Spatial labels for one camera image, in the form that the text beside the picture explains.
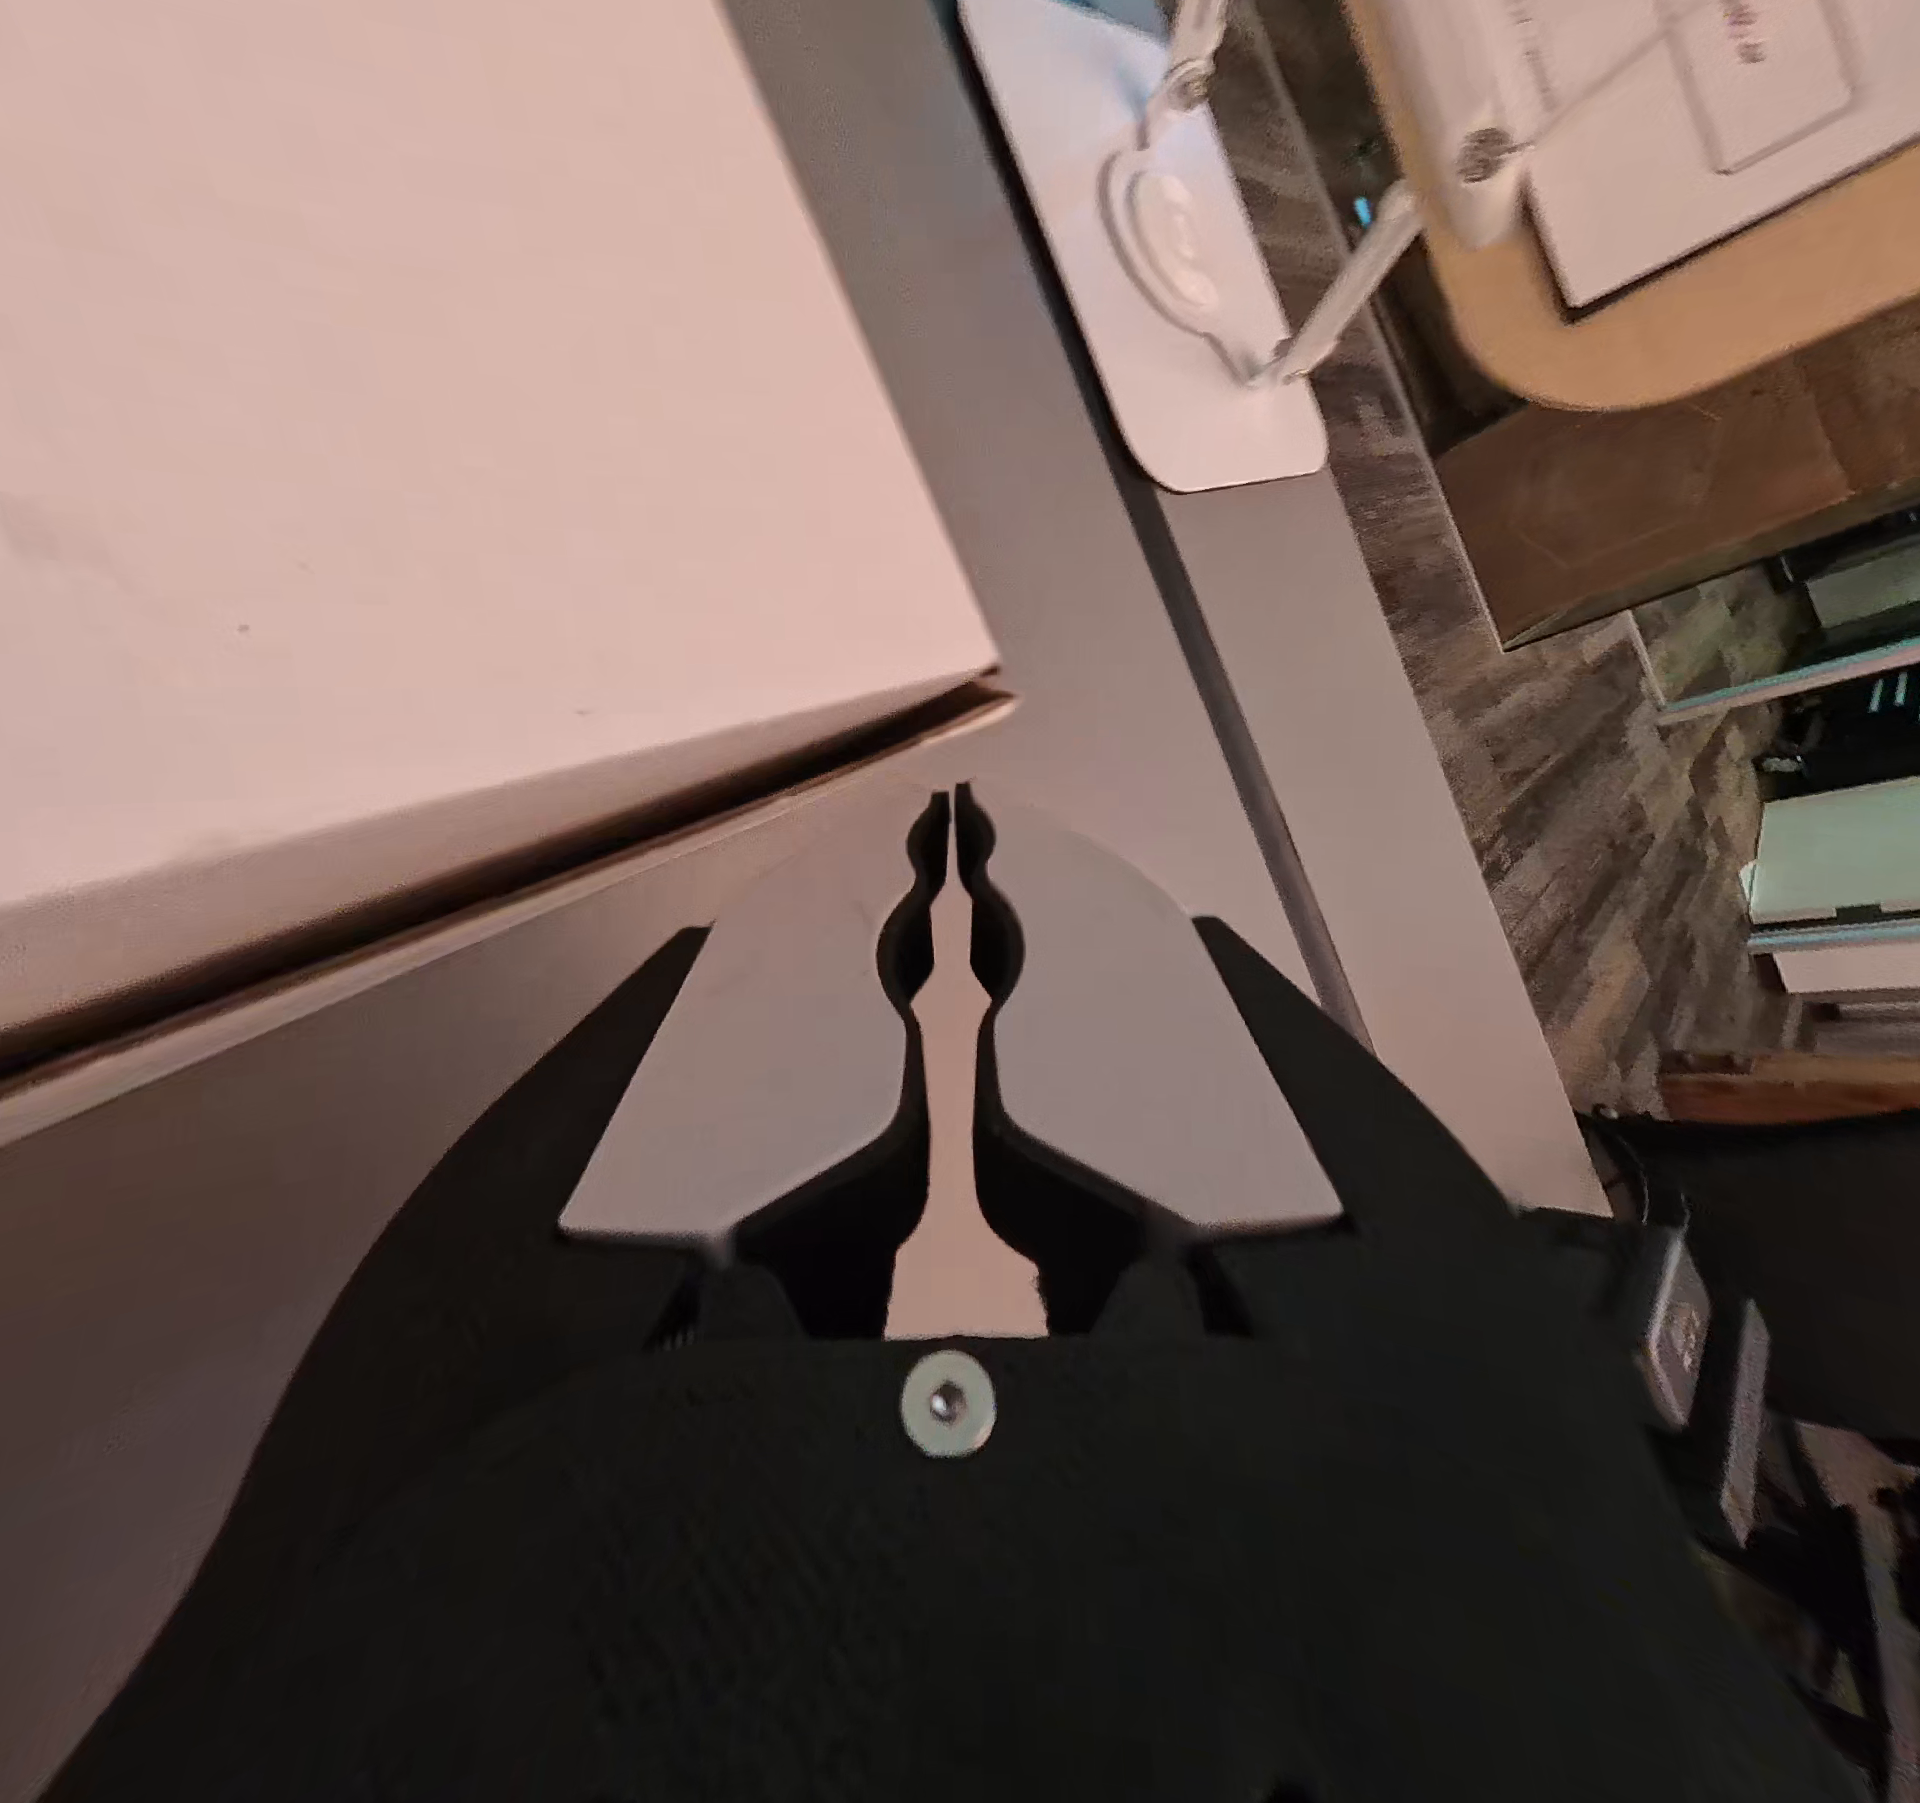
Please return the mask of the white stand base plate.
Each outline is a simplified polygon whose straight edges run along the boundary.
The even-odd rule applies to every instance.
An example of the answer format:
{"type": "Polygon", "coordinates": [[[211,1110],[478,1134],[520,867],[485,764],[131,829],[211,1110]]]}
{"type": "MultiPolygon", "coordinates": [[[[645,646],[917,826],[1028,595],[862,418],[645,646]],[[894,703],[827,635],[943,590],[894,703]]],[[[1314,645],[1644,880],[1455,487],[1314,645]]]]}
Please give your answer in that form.
{"type": "Polygon", "coordinates": [[[1291,328],[1211,111],[1142,141],[1165,47],[1067,0],[957,14],[1139,468],[1179,495],[1321,471],[1314,393],[1268,374],[1291,328]]]}

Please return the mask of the black power adapter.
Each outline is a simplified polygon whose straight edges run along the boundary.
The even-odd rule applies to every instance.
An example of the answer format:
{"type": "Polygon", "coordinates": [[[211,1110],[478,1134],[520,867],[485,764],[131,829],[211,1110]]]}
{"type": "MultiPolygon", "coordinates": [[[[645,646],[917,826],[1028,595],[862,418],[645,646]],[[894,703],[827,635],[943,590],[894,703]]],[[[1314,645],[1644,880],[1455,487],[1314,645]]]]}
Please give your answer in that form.
{"type": "Polygon", "coordinates": [[[1755,1302],[1708,1290],[1680,1229],[1647,1223],[1633,1242],[1622,1324],[1654,1457],[1694,1535],[1733,1555],[1760,1519],[1768,1328],[1755,1302]]]}

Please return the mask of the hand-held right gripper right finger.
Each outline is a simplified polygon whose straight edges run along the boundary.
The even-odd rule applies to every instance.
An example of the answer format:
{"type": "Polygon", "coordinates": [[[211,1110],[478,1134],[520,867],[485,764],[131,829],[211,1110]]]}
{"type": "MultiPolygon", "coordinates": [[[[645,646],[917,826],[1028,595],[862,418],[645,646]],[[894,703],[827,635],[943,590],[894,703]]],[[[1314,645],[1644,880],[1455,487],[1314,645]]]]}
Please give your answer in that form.
{"type": "Polygon", "coordinates": [[[1195,918],[1144,870],[985,781],[954,793],[987,996],[973,1182],[1037,1273],[1050,1337],[1087,1337],[1139,1263],[1340,1222],[1327,1169],[1195,918]]]}

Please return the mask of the brown wooden cabinet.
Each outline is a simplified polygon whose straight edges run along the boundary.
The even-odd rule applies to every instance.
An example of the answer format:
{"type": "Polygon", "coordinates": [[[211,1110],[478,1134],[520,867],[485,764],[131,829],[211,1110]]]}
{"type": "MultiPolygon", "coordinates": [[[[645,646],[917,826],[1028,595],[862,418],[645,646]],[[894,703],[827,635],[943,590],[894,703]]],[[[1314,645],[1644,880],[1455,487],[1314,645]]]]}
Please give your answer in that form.
{"type": "Polygon", "coordinates": [[[1526,408],[1435,469],[1498,642],[1526,646],[1915,500],[1915,348],[1638,412],[1526,408]]]}

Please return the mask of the wood-rimmed white screen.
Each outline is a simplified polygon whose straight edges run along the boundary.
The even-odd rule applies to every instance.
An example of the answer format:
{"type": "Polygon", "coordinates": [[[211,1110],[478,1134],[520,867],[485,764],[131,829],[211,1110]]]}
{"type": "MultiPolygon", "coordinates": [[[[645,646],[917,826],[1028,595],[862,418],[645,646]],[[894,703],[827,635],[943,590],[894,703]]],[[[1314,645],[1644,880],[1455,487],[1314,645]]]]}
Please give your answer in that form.
{"type": "Polygon", "coordinates": [[[1486,376],[1689,400],[1917,292],[1917,0],[1343,0],[1486,376]]]}

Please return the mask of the white cardboard box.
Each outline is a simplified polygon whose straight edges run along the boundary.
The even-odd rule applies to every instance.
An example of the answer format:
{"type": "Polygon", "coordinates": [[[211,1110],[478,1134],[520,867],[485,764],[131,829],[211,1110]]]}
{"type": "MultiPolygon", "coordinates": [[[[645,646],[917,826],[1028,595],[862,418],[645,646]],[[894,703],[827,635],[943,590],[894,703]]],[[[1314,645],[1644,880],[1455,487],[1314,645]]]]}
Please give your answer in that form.
{"type": "Polygon", "coordinates": [[[3,1070],[997,668],[723,0],[2,0],[3,1070]]]}

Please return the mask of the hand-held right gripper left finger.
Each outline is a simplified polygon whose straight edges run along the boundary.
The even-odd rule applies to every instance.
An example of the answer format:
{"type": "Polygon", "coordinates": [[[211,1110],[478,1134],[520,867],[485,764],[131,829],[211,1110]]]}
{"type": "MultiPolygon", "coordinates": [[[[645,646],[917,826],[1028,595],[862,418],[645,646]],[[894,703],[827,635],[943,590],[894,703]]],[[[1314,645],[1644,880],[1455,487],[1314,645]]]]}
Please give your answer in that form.
{"type": "Polygon", "coordinates": [[[560,1214],[567,1239],[768,1272],[809,1337],[878,1338],[929,1195],[925,1041],[951,798],[881,787],[740,891],[560,1214]]]}

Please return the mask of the white storage shelf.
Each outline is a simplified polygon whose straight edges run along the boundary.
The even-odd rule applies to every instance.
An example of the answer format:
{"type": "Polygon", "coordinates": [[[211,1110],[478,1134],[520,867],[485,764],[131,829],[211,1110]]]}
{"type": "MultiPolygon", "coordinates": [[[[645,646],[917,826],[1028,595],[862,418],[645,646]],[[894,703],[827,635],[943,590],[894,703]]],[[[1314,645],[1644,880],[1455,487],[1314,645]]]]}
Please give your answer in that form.
{"type": "Polygon", "coordinates": [[[1768,802],[1745,898],[1786,996],[1915,1000],[1917,780],[1768,802]]]}

